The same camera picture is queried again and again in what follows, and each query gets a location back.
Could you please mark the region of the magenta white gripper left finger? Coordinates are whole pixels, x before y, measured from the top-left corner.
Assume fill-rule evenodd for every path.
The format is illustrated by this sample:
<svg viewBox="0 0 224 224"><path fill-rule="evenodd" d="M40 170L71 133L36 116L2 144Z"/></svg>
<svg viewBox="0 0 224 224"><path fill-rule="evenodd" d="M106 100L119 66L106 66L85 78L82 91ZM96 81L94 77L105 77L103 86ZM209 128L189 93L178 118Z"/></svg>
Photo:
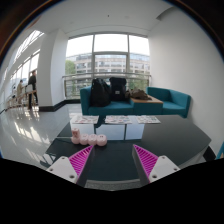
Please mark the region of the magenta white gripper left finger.
<svg viewBox="0 0 224 224"><path fill-rule="evenodd" d="M93 157L94 146L91 145L70 157L61 156L47 171L74 184L85 184Z"/></svg>

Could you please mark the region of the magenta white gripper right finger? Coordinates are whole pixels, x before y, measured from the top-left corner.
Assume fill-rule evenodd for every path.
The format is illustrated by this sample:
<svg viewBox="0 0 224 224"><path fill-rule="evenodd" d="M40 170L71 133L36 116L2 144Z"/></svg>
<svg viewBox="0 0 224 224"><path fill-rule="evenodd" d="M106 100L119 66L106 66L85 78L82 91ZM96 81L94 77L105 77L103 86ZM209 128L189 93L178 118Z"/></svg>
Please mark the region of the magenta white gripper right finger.
<svg viewBox="0 0 224 224"><path fill-rule="evenodd" d="M141 183L152 183L180 170L167 156L156 156L138 145L133 145L132 156Z"/></svg>

